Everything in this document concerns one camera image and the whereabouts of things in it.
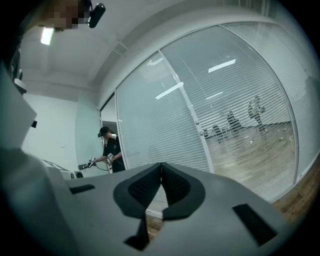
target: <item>man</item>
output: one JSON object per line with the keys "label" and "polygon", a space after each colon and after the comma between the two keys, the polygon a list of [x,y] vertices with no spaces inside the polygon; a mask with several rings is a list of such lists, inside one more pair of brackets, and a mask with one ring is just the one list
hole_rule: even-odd
{"label": "man", "polygon": [[232,130],[233,133],[233,137],[236,139],[239,137],[239,131],[241,129],[241,124],[239,119],[235,118],[235,115],[232,111],[229,112],[228,116],[227,116],[227,121],[230,125],[230,128]]}
{"label": "man", "polygon": [[108,161],[112,164],[112,172],[117,173],[125,170],[124,160],[122,158],[119,137],[112,134],[106,126],[100,129],[100,134],[104,138],[104,149],[101,157],[95,160],[96,163]]}
{"label": "man", "polygon": [[265,107],[260,107],[260,97],[255,96],[254,100],[249,103],[248,114],[251,119],[255,119],[258,123],[259,132],[262,133],[265,128],[263,127],[260,114],[265,112]]}
{"label": "man", "polygon": [[221,130],[219,129],[218,125],[214,125],[212,127],[212,130],[215,132],[215,134],[213,135],[213,137],[217,137],[218,138],[218,143],[220,144],[221,141],[224,140],[224,136],[221,132]]}

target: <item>black pad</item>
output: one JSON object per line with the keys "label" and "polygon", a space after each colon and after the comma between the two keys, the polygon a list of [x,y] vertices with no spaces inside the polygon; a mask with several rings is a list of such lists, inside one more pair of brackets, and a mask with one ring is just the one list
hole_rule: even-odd
{"label": "black pad", "polygon": [[145,211],[155,197],[160,184],[161,164],[156,163],[119,183],[113,191],[113,198],[124,215],[144,219]]}
{"label": "black pad", "polygon": [[87,184],[87,185],[83,185],[83,186],[71,187],[70,191],[72,194],[78,194],[78,193],[85,192],[88,190],[93,190],[94,188],[95,188],[94,185]]}
{"label": "black pad", "polygon": [[233,210],[259,246],[262,246],[277,235],[248,204],[237,205],[233,207]]}
{"label": "black pad", "polygon": [[195,177],[165,162],[161,163],[161,167],[161,183],[169,205],[163,210],[163,220],[178,220],[189,217],[205,200],[204,186]]}

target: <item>black shirt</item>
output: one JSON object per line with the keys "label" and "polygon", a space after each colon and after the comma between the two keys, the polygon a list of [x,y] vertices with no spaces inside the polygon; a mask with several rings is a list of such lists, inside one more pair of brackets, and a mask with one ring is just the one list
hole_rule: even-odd
{"label": "black shirt", "polygon": [[[120,152],[121,152],[121,148],[119,143],[119,137],[116,136],[115,139],[114,138],[108,139],[107,144],[104,145],[103,156],[111,159]],[[122,157],[118,159],[114,159],[112,163],[113,173],[121,172],[121,171],[124,171],[125,169],[126,168],[125,168],[124,160],[122,159]]]}

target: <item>window blinds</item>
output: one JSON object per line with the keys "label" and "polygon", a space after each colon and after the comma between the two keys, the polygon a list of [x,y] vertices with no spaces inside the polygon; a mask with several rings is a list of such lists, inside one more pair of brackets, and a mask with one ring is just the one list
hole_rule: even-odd
{"label": "window blinds", "polygon": [[296,41],[274,24],[230,24],[268,62],[290,100],[298,133],[297,180],[312,166],[320,148],[319,71]]}
{"label": "window blinds", "polygon": [[[176,85],[157,53],[116,89],[119,135],[129,169],[168,162],[209,171],[200,135]],[[147,212],[161,215],[167,206],[161,187]]]}
{"label": "window blinds", "polygon": [[267,201],[291,186],[291,118],[281,84],[261,56],[220,26],[189,34],[161,51],[184,83],[214,172]]}

